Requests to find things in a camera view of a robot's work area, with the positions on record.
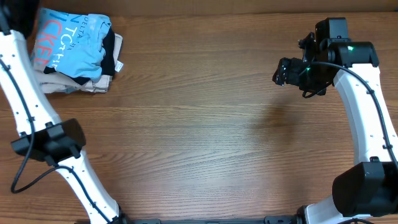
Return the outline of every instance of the blue shirt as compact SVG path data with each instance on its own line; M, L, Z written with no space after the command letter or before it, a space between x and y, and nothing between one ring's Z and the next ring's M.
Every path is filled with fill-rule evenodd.
M105 56L102 42L110 27L108 16L76 15L42 8L33 63L46 64L72 78L98 80Z

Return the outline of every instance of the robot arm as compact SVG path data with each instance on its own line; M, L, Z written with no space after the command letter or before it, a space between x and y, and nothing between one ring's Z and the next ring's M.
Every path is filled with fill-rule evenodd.
M305 207L306 224L344 223L398 211L398 144L380 85L379 60L370 42L352 42L344 18L328 18L301 40L303 60L282 58L273 80L299 86L305 98L334 84L354 141L355 166L333 182L332 195Z
M99 224L119 223L118 217L121 212L119 206L105 191L90 165L86 151L83 149L85 137L79 124L75 119L66 122L61 121L35 78L35 71L27 54L24 37L24 34L29 35L31 33L34 14L30 14L33 18L30 18L29 24L25 24L20 22L21 18L7 17L2 13L5 7L10 6L5 11L22 9L29 15L29 12L32 12L35 8L26 10L27 5L25 3L35 6L38 1L17 1L15 4L3 5L3 10L0 10L2 30L0 32L0 59L8 70L0 67L0 84L11 106L17 132L21 137L12 142L12 147L18 154L23 156L29 154L28 156L31 159L46 161L50 166L56 168L68 167L70 170L65 168L56 169L56 171L70 184L86 209L91 222ZM14 84L19 87L20 93L18 93ZM32 122L29 121L20 94L26 102ZM33 147L29 152L30 144L33 144ZM94 202L95 206L90 203L89 199Z

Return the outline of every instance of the stack of clothes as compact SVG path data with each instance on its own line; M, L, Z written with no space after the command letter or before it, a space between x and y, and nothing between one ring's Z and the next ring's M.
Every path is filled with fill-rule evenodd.
M108 16L42 8L31 61L44 93L106 93L123 38Z

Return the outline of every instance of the wood grain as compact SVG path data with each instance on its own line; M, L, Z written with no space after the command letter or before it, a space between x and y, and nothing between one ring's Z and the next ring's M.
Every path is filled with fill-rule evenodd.
M331 194L333 179L353 166L353 143L336 90L305 100L271 77L280 58L301 56L297 39L337 16L347 17L352 39L375 45L396 127L394 12L112 17L125 66L110 92L48 97L63 119L79 120L95 171L131 218L293 214ZM86 219L57 174L9 192L22 158L10 148L17 133L2 93L0 123L0 223ZM20 185L47 169L30 161Z
M396 0L43 0L43 6L68 13L109 16L192 16L277 12L379 12L398 9Z

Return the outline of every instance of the black fabric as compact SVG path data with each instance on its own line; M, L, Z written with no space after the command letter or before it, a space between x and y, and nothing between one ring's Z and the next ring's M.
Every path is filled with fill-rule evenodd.
M44 71L43 71L44 74L51 74L51 73L54 73L54 72L57 72L55 70L55 68L50 68L50 67L45 67ZM79 85L84 85L88 81L90 81L90 78L85 78L85 77L76 77L76 78L69 77L69 78L71 78L73 81L75 81Z
M101 62L102 75L110 75L114 76L114 59L113 59L113 50L114 50L114 32L112 28L109 28L108 34L103 40L103 48L105 49L105 57Z

